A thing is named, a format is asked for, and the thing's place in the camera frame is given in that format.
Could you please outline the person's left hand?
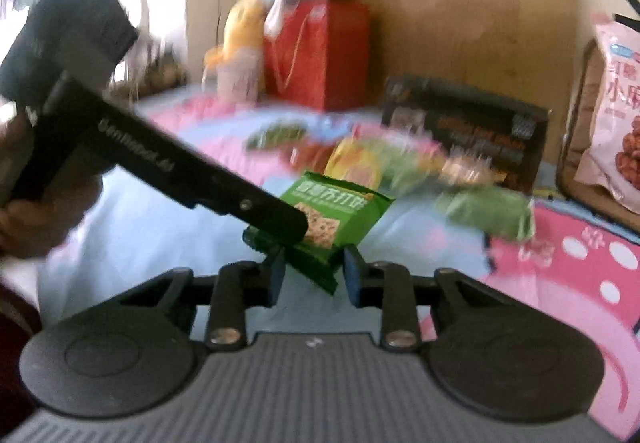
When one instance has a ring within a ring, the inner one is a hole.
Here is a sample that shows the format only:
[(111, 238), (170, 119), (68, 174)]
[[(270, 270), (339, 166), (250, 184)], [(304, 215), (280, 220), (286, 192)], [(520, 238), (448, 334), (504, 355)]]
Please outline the person's left hand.
[(12, 200), (1, 208), (1, 253), (17, 259), (45, 257), (61, 246), (99, 200), (103, 174), (112, 166), (79, 151), (60, 179), (35, 201)]

